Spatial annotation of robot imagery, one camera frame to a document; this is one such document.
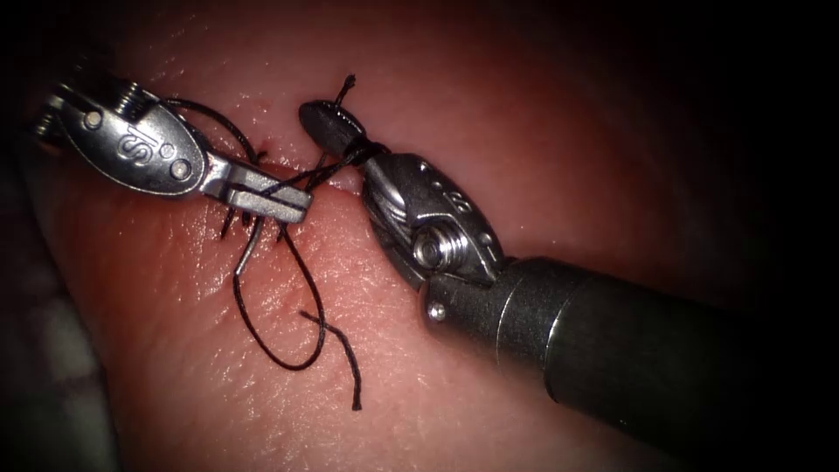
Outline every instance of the black suture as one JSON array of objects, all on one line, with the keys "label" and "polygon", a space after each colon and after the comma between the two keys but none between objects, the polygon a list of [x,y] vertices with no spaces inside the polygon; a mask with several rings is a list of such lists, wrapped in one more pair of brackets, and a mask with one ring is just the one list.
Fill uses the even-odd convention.
[{"label": "black suture", "polygon": [[[251,231],[250,239],[247,241],[249,246],[252,246],[262,233],[263,222],[264,220],[262,217],[257,217],[257,222],[253,225],[253,230]],[[247,314],[247,308],[245,307],[245,299],[244,297],[242,297],[241,280],[239,279],[239,274],[236,272],[233,273],[233,296],[236,298],[236,304],[239,306],[239,313],[242,315],[242,319],[245,321],[245,326],[247,326],[247,330],[251,332],[253,339],[256,340],[256,343],[262,348],[266,355],[268,355],[268,358],[270,358],[272,361],[274,361],[275,364],[279,365],[283,369],[288,369],[290,371],[302,371],[303,369],[306,369],[310,365],[314,364],[317,358],[321,355],[321,350],[323,349],[323,341],[326,338],[326,315],[323,311],[323,302],[321,301],[321,295],[320,293],[318,293],[317,287],[315,286],[315,280],[312,278],[312,274],[306,267],[306,263],[303,262],[300,253],[297,252],[297,248],[295,247],[294,242],[292,242],[292,240],[288,237],[287,234],[286,236],[286,243],[288,244],[288,249],[291,250],[291,254],[295,257],[297,265],[300,267],[300,270],[303,274],[303,278],[306,279],[306,283],[308,283],[309,289],[312,291],[312,297],[315,299],[315,306],[317,307],[317,344],[315,345],[315,349],[312,351],[312,354],[309,356],[309,358],[299,364],[289,364],[277,357],[271,351],[271,348],[269,348],[268,345],[265,344],[265,341],[262,340],[262,337],[260,337],[259,333],[256,331],[256,328],[254,328],[253,323],[251,323],[251,317]],[[243,261],[248,255],[248,251],[245,251],[242,254],[241,258],[239,259],[240,265],[241,261]]]},{"label": "black suture", "polygon": [[[339,106],[341,104],[341,101],[343,100],[343,97],[354,86],[355,86],[355,75],[350,74],[344,80],[343,87],[341,88],[341,91],[338,93],[338,96],[335,99],[335,105],[336,106]],[[187,101],[187,100],[175,99],[175,98],[167,99],[166,101],[164,101],[164,103],[166,103],[169,106],[174,107],[174,108],[190,109],[190,110],[196,111],[196,112],[198,112],[202,115],[206,115],[206,116],[210,117],[211,119],[213,119],[215,122],[220,124],[222,127],[226,128],[236,138],[236,140],[239,142],[239,144],[244,149],[245,154],[247,155],[248,161],[250,161],[254,165],[259,165],[260,159],[267,154],[266,151],[261,151],[259,154],[257,154],[254,151],[253,146],[251,145],[250,141],[248,141],[247,137],[245,137],[244,133],[242,133],[241,130],[239,130],[239,128],[237,128],[236,125],[234,125],[232,123],[232,121],[227,119],[227,117],[225,117],[224,115],[222,115],[221,113],[219,113],[218,111],[216,111],[212,108],[209,108],[209,107],[207,107],[205,105],[202,105],[200,103],[196,103],[194,101]],[[317,164],[315,165],[314,169],[299,172],[296,176],[291,177],[288,180],[282,181],[282,182],[280,182],[276,185],[272,185],[271,187],[269,187],[269,188],[267,188],[267,189],[265,189],[261,192],[258,192],[258,193],[262,194],[262,195],[269,195],[271,193],[274,193],[274,192],[278,191],[280,188],[282,188],[286,185],[295,184],[297,182],[302,181],[303,179],[305,179],[307,177],[309,178],[309,180],[305,185],[305,191],[310,191],[313,188],[315,188],[316,186],[325,183],[330,177],[335,175],[335,173],[338,172],[341,168],[343,168],[346,165],[351,163],[351,159],[342,159],[342,161],[337,163],[337,164],[324,166],[324,164],[326,162],[326,157],[327,157],[326,153],[322,153],[321,157],[318,160]],[[229,230],[230,225],[232,223],[234,213],[235,213],[235,210],[233,208],[230,208],[228,210],[228,213],[225,216],[224,225],[222,226],[221,238],[224,238],[227,231]],[[245,223],[245,225],[247,226],[247,222],[250,220],[250,214],[248,214],[247,212],[243,212],[242,220],[243,220],[243,223]],[[297,263],[298,268],[300,268],[301,273],[303,274],[303,278],[306,280],[306,283],[309,285],[309,290],[312,293],[312,297],[315,299],[315,306],[317,307],[317,314],[318,314],[317,318],[315,318],[314,316],[310,315],[309,313],[307,313],[303,310],[300,311],[301,316],[303,316],[304,318],[306,318],[307,320],[309,320],[311,322],[318,323],[318,339],[317,339],[317,344],[315,345],[315,349],[312,351],[312,354],[309,356],[309,358],[307,360],[303,361],[300,364],[288,364],[288,363],[283,362],[276,355],[274,355],[274,353],[270,350],[270,348],[267,346],[267,344],[262,340],[259,333],[257,332],[255,327],[253,326],[253,323],[251,322],[250,316],[247,314],[247,308],[245,306],[245,300],[244,300],[244,297],[242,296],[242,292],[241,292],[240,276],[241,276],[242,272],[244,271],[244,267],[247,264],[247,260],[249,259],[250,255],[251,255],[251,253],[252,253],[252,251],[253,251],[253,249],[256,245],[256,241],[259,239],[259,236],[262,233],[262,228],[264,226],[264,218],[261,217],[261,216],[259,216],[255,219],[255,223],[253,225],[253,230],[251,231],[251,234],[248,238],[248,242],[246,244],[246,247],[243,250],[242,255],[239,258],[239,264],[237,265],[236,270],[234,270],[234,272],[233,272],[233,296],[236,299],[236,304],[239,308],[239,313],[241,314],[242,319],[245,322],[245,326],[247,327],[248,331],[250,331],[251,336],[253,336],[253,338],[256,340],[257,344],[266,353],[266,355],[273,362],[275,362],[277,365],[279,365],[280,367],[283,367],[285,369],[288,369],[290,371],[300,371],[300,370],[306,369],[306,368],[310,367],[318,359],[318,357],[320,357],[320,354],[321,354],[321,351],[322,351],[322,348],[323,348],[323,343],[324,343],[324,339],[325,339],[325,331],[326,330],[328,330],[333,335],[335,335],[335,337],[338,338],[338,340],[341,342],[341,345],[343,346],[344,352],[347,356],[347,360],[350,364],[350,370],[352,371],[353,384],[354,384],[353,385],[353,393],[352,393],[352,410],[353,411],[360,411],[362,409],[362,407],[361,407],[361,371],[358,368],[358,361],[357,361],[355,352],[353,352],[352,347],[350,346],[350,340],[347,338],[346,335],[344,335],[344,333],[341,330],[339,330],[335,326],[332,326],[331,324],[326,323],[326,315],[325,315],[325,312],[324,312],[324,309],[323,309],[323,304],[322,304],[320,292],[317,289],[314,278],[312,277],[311,273],[309,272],[309,268],[306,266],[306,263],[303,261],[300,253],[297,251],[297,248],[296,248],[294,242],[291,240],[291,237],[288,234],[288,223],[283,223],[283,222],[277,221],[277,224],[280,226],[280,231],[277,234],[277,241],[279,242],[279,241],[284,239],[286,241],[286,243],[288,244],[288,248],[291,251],[292,255],[294,256],[295,262]]]},{"label": "black suture", "polygon": [[[300,310],[300,315],[311,322],[317,323],[317,318],[306,313],[303,310]],[[356,354],[352,351],[352,346],[350,346],[350,339],[347,338],[341,330],[332,326],[331,324],[326,325],[326,329],[329,330],[335,337],[338,338],[338,341],[341,342],[343,345],[343,350],[347,354],[348,359],[355,359]],[[355,379],[355,387],[352,389],[352,409],[353,411],[358,411],[361,409],[361,371],[358,369],[358,362],[350,362],[350,370],[352,370],[352,377]]]}]

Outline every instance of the skin surface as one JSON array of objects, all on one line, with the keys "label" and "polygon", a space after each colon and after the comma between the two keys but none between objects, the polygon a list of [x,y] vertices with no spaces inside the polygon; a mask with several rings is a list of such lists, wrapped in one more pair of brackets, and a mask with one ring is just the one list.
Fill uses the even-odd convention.
[{"label": "skin surface", "polygon": [[[344,106],[371,138],[446,172],[481,205],[507,254],[547,255],[723,305],[736,305],[732,294],[754,276],[737,209],[709,203],[696,185],[697,173],[715,170],[688,172],[653,132],[648,102],[616,105],[623,86],[573,51],[535,47],[526,25],[451,5],[159,7],[120,18],[111,37],[122,75],[226,114],[279,176],[319,155],[298,105],[334,97],[352,72],[358,83]],[[223,130],[195,123],[238,152]],[[237,219],[219,240],[225,207],[136,194],[69,151],[25,168],[107,370],[131,469],[675,467],[427,334],[416,294],[372,237],[354,170],[317,189],[291,233],[329,322],[357,354],[360,413],[350,410],[350,369],[334,337],[313,367],[289,372],[249,336],[231,282],[247,231]],[[714,178],[705,184],[723,182]],[[268,344],[300,362],[316,328],[296,313],[314,313],[314,303],[270,233],[244,295]]]}]

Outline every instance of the is logo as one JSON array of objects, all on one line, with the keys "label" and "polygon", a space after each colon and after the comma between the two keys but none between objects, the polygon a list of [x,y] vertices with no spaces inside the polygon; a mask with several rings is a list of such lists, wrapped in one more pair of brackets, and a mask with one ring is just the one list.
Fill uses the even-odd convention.
[{"label": "is logo", "polygon": [[160,142],[143,133],[139,129],[129,126],[128,133],[120,138],[116,145],[116,154],[134,165],[146,165],[159,153],[163,159],[171,159],[175,156],[175,147],[169,143]]}]

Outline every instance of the pivot screw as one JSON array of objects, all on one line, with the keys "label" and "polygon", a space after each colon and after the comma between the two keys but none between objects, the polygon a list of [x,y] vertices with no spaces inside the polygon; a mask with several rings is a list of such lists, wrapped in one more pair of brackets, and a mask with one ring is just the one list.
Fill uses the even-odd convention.
[{"label": "pivot screw", "polygon": [[424,269],[451,270],[460,266],[467,246],[460,230],[445,223],[425,225],[413,238],[413,258]]},{"label": "pivot screw", "polygon": [[436,322],[446,319],[446,307],[440,302],[428,303],[428,317]]},{"label": "pivot screw", "polygon": [[192,166],[184,159],[178,159],[172,163],[169,171],[176,180],[186,180],[192,173]]},{"label": "pivot screw", "polygon": [[95,129],[99,129],[102,126],[102,114],[93,111],[85,113],[85,128],[94,131]]}]

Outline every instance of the metal jaw tip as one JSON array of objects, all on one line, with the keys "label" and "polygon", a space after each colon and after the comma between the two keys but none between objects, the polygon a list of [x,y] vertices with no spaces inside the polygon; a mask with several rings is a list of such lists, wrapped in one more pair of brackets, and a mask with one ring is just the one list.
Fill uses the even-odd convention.
[{"label": "metal jaw tip", "polygon": [[312,204],[312,195],[244,163],[208,152],[210,170],[198,187],[206,196],[216,198],[245,212],[301,223]]}]

